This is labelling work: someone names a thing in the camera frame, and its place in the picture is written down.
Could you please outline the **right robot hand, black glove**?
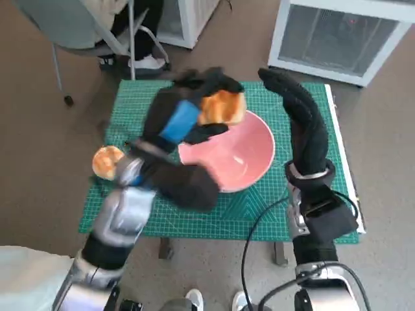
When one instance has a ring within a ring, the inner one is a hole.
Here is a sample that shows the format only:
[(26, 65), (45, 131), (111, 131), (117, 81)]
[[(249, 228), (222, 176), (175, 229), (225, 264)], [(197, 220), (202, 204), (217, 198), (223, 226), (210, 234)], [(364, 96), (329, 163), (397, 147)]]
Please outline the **right robot hand, black glove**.
[(328, 133), (326, 124), (311, 94), (284, 73), (260, 68), (258, 76), (265, 88), (283, 98), (290, 119), (292, 160), (303, 176), (326, 170)]

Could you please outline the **bare left robot hand, blue tape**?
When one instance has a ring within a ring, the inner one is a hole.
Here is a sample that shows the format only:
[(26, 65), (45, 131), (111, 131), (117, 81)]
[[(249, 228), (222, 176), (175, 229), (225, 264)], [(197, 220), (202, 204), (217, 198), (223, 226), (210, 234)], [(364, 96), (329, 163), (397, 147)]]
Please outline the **bare left robot hand, blue tape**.
[(227, 132), (229, 127), (224, 121), (206, 125), (198, 123), (202, 100), (222, 90), (238, 95), (244, 87), (220, 67), (202, 72), (196, 69), (182, 72), (170, 86), (156, 93), (142, 134), (129, 144), (130, 153), (145, 162), (165, 162), (182, 142), (191, 145), (204, 143)]

